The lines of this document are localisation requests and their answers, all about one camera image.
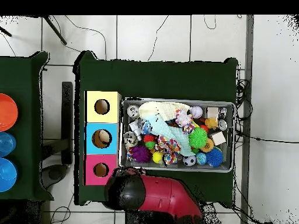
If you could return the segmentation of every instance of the yellow box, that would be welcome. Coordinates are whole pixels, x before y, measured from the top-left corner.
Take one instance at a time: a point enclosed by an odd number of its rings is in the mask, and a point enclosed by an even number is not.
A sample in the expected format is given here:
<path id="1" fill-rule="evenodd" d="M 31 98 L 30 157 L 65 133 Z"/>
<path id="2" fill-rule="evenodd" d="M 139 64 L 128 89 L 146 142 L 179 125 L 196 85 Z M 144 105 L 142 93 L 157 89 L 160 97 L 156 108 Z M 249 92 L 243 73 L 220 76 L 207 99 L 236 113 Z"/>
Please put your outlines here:
<path id="1" fill-rule="evenodd" d="M 118 92 L 87 91 L 87 122 L 117 124 L 120 100 Z"/>

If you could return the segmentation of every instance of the green table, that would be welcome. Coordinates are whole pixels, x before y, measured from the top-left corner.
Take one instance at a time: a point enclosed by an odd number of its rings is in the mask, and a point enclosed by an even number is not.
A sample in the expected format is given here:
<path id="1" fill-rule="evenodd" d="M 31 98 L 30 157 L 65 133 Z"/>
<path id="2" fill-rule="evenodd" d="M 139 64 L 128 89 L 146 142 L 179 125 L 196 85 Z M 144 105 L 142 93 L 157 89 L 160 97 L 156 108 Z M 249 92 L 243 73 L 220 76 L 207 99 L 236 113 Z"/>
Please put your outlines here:
<path id="1" fill-rule="evenodd" d="M 97 60 L 90 51 L 82 52 L 74 66 L 76 73 L 75 153 L 78 176 L 75 183 L 75 202 L 103 202 L 104 186 L 83 185 L 84 154 L 84 91 L 117 91 L 122 97 L 149 97 L 163 99 L 214 100 L 235 103 L 235 58 L 225 62 L 135 62 Z M 180 171 L 153 171 L 148 174 L 180 179 L 199 199 L 221 201 L 231 207 L 233 170 L 229 173 L 201 173 Z"/>
<path id="2" fill-rule="evenodd" d="M 40 75 L 48 61 L 47 52 L 37 52 L 29 58 L 0 57 L 0 93 L 14 99 L 18 119 L 7 130 L 16 138 L 16 149 L 6 158 L 18 168 L 16 184 L 2 199 L 51 200 L 51 195 L 40 184 L 41 169 L 41 104 Z"/>

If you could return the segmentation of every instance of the orange bowl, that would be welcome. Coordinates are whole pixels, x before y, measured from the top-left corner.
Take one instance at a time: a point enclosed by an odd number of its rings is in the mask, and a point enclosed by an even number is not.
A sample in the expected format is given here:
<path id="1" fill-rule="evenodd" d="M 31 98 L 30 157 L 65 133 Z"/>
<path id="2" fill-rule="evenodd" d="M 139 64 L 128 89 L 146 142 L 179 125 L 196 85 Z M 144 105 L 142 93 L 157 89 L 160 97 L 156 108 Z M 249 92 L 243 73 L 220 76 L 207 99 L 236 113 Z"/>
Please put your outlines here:
<path id="1" fill-rule="evenodd" d="M 12 98 L 0 93 L 0 131 L 7 131 L 18 118 L 18 107 Z"/>

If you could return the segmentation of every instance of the stacked boxes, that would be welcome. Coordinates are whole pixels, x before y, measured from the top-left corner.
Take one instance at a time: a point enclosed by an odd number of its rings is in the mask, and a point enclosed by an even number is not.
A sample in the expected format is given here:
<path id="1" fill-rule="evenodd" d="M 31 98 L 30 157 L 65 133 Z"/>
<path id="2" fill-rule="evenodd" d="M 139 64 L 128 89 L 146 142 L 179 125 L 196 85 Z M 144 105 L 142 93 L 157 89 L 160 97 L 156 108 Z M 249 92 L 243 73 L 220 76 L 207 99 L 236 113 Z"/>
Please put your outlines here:
<path id="1" fill-rule="evenodd" d="M 105 185 L 117 167 L 120 100 L 117 92 L 85 92 L 86 186 Z"/>

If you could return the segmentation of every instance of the pink box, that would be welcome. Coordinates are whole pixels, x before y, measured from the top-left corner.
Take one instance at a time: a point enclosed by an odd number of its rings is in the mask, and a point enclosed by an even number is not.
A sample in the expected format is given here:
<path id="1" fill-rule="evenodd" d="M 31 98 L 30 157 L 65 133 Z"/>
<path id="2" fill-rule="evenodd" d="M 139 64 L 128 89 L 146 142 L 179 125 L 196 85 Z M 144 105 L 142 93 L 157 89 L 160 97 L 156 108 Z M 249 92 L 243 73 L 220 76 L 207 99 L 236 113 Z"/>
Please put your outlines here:
<path id="1" fill-rule="evenodd" d="M 93 169 L 99 164 L 107 165 L 109 171 L 106 176 L 98 177 Z M 104 186 L 107 184 L 113 170 L 117 167 L 117 155 L 86 155 L 85 162 L 85 185 L 86 186 Z"/>

